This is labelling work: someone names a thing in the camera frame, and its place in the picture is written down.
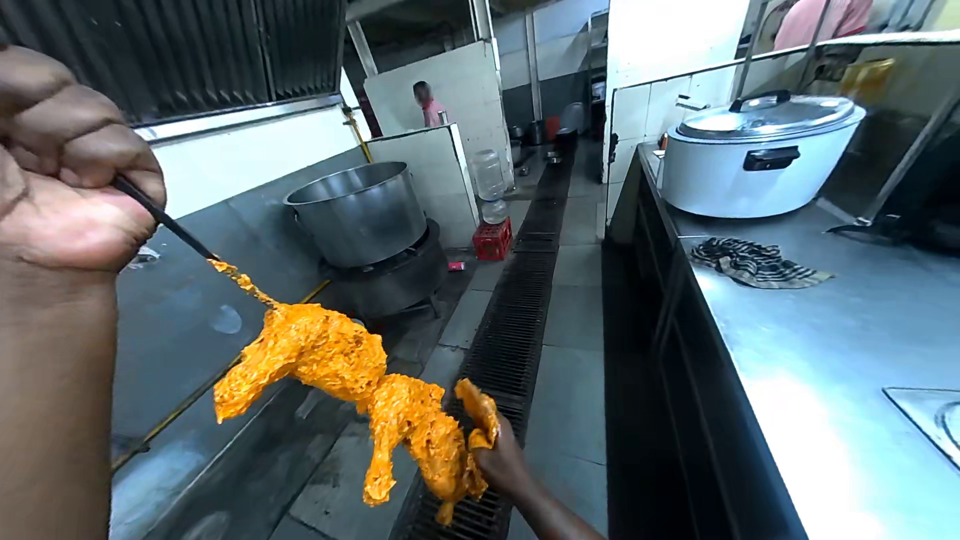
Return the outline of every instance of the red box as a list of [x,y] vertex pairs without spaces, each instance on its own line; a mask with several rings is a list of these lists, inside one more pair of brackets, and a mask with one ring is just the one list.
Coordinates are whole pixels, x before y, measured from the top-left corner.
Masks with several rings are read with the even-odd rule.
[[483,223],[473,234],[473,252],[480,260],[503,260],[513,242],[509,217],[496,225]]

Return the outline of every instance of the stainless steel counter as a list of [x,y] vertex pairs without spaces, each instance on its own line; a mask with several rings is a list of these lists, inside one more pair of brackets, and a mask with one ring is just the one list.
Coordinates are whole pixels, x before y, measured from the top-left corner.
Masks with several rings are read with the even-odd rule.
[[[637,147],[654,177],[651,150]],[[960,259],[826,234],[841,222],[816,204],[753,220],[668,215],[686,251],[735,236],[837,275],[763,290],[692,265],[807,535],[960,537],[960,471],[882,391],[960,388]]]

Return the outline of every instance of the orange marinade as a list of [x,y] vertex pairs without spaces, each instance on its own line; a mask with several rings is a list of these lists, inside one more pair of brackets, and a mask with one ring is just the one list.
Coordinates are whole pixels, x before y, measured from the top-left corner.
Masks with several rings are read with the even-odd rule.
[[[269,384],[295,377],[356,403],[358,412],[369,412],[373,458],[364,481],[365,503],[373,506],[390,499],[396,484],[391,457],[400,444],[417,461],[430,491],[444,501],[437,513],[441,524],[450,524],[454,504],[465,495],[483,495],[487,483],[467,451],[460,425],[441,410],[440,386],[404,375],[385,376],[387,355],[381,337],[343,313],[319,304],[279,303],[236,267],[210,263],[270,307],[263,331],[244,348],[240,363],[213,387],[218,423],[246,412]],[[492,448],[499,434],[493,399],[469,380],[460,380],[456,393],[477,426],[470,447]]]

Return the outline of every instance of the drain channel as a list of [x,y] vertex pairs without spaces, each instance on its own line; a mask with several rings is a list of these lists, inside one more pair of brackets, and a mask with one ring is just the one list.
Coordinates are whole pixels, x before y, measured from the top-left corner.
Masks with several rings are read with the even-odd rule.
[[[516,234],[513,256],[493,290],[458,376],[468,377],[496,400],[520,446],[525,441],[540,367],[574,149],[575,144],[567,148],[564,161],[547,166],[540,176],[534,200]],[[445,409],[467,433],[473,429],[460,400],[449,398]],[[457,503],[448,528],[434,520],[440,504],[418,475],[403,502],[391,540],[502,540],[507,536],[513,506],[493,489],[488,489],[480,501],[464,499]]]

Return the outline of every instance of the striped cloth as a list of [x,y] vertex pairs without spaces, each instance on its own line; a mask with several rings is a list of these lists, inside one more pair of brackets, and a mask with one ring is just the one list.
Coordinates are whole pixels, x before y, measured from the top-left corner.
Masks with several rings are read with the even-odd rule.
[[690,258],[736,282],[763,289],[799,289],[834,277],[786,260],[780,246],[761,246],[739,238],[711,238],[690,250]]

